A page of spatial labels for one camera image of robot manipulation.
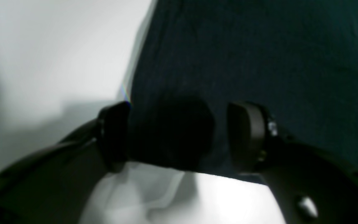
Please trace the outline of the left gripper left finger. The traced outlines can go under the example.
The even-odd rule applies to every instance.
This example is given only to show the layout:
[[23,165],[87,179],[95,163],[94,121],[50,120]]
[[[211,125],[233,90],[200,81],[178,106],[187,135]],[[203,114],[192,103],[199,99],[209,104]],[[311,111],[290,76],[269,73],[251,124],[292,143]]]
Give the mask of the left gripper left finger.
[[94,187],[127,161],[131,105],[103,108],[57,144],[0,172],[0,224],[77,224]]

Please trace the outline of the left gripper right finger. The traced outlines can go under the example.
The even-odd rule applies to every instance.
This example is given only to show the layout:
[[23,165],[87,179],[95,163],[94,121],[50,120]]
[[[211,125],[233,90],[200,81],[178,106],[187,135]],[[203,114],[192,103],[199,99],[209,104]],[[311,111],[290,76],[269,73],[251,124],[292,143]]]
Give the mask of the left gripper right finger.
[[358,224],[358,170],[284,131],[269,111],[250,102],[227,106],[233,167],[259,175],[287,224]]

